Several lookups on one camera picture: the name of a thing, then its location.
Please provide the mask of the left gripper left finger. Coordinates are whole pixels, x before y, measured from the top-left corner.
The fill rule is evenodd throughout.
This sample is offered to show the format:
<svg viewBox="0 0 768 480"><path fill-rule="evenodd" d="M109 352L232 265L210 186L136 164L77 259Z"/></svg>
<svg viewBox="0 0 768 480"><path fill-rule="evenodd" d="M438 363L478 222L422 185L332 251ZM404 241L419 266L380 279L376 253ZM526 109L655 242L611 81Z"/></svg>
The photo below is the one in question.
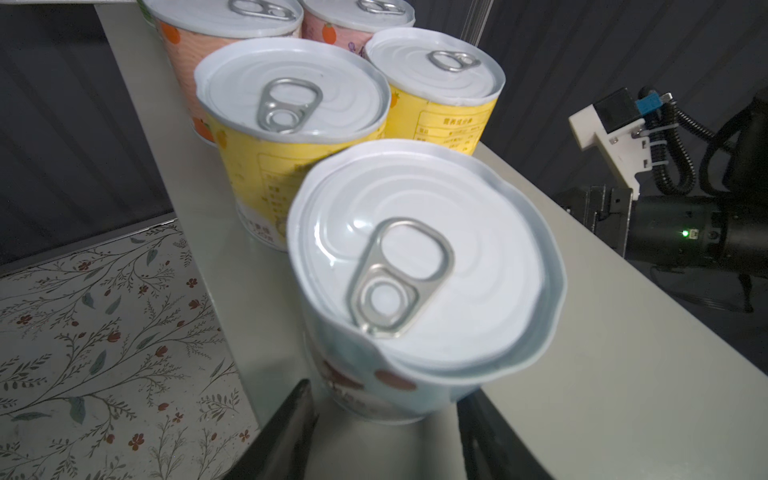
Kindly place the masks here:
<svg viewBox="0 0 768 480"><path fill-rule="evenodd" d="M302 379L223 479L303 479L317 421L310 381Z"/></svg>

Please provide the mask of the can row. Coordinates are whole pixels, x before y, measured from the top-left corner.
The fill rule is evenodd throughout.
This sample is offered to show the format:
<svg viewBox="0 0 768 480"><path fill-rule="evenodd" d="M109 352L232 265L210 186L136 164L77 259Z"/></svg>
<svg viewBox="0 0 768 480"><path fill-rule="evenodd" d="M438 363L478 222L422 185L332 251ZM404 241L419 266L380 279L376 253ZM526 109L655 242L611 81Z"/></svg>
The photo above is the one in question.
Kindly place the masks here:
<svg viewBox="0 0 768 480"><path fill-rule="evenodd" d="M315 371L341 407L385 424L535 363L567 293L532 202L431 143L365 142L316 163L287 240Z"/></svg>
<svg viewBox="0 0 768 480"><path fill-rule="evenodd" d="M374 34L364 54L390 85L386 139L474 153L506 83L491 56L447 34L412 27Z"/></svg>
<svg viewBox="0 0 768 480"><path fill-rule="evenodd" d="M369 61L337 46L293 37L240 41L194 71L245 229L284 251L287 217L320 160L380 139L391 89Z"/></svg>
<svg viewBox="0 0 768 480"><path fill-rule="evenodd" d="M185 98L195 133L214 144L197 99L194 71L211 53L233 43L301 36L304 10L287 0L158 0L145 3Z"/></svg>
<svg viewBox="0 0 768 480"><path fill-rule="evenodd" d="M360 55L381 30L412 27L415 10L406 1L304 0L302 37Z"/></svg>

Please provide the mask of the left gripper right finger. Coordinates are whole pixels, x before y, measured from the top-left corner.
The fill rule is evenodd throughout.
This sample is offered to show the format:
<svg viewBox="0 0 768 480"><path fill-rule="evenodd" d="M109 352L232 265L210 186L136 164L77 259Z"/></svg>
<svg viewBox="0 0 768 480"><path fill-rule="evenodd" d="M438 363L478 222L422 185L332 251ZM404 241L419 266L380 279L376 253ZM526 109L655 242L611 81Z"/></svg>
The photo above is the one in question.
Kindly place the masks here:
<svg viewBox="0 0 768 480"><path fill-rule="evenodd" d="M468 479L553 479L482 390L457 403L457 416Z"/></svg>

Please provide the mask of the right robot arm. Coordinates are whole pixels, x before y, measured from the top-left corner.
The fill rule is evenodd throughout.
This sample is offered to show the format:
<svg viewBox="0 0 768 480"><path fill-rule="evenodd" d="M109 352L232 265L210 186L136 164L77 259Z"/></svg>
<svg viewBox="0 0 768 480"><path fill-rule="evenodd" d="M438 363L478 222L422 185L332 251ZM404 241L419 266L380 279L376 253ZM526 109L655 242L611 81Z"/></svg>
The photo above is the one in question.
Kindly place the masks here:
<svg viewBox="0 0 768 480"><path fill-rule="evenodd" d="M556 202L650 279L687 268L734 272L739 304L669 290L677 300L751 313L767 275L767 91L713 131L669 93L619 89L569 118L581 150L597 149L619 184L576 187Z"/></svg>

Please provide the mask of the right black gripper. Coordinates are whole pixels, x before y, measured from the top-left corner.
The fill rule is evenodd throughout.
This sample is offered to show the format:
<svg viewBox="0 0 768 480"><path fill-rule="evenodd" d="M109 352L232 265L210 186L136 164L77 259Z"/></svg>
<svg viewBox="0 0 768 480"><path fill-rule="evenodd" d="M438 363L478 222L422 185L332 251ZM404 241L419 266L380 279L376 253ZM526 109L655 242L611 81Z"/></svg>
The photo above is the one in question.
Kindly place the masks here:
<svg viewBox="0 0 768 480"><path fill-rule="evenodd" d="M554 202L619 256L626 255L633 209L631 189L575 187L556 194Z"/></svg>

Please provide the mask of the can row front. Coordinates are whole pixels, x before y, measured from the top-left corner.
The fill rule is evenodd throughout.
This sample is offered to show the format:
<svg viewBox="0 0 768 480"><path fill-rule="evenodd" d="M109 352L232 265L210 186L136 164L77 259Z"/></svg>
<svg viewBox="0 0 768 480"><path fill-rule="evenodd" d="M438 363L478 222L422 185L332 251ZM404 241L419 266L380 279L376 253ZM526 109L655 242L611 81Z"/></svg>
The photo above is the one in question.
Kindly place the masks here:
<svg viewBox="0 0 768 480"><path fill-rule="evenodd" d="M233 43L301 36L304 10L287 0L158 0L145 3L185 98L195 133L214 144L197 99L194 71L211 53Z"/></svg>

